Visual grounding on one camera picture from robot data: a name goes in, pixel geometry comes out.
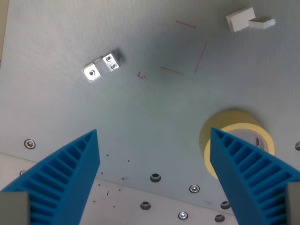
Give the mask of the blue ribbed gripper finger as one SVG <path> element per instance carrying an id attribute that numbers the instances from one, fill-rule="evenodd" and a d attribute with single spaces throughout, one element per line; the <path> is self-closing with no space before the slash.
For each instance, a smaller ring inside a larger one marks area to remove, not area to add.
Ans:
<path id="1" fill-rule="evenodd" d="M 99 165 L 94 129 L 35 164 L 1 193 L 29 195 L 31 225 L 78 225 Z"/>
<path id="2" fill-rule="evenodd" d="M 286 225 L 286 187 L 300 172 L 230 133 L 210 133 L 210 162 L 238 224 Z"/>

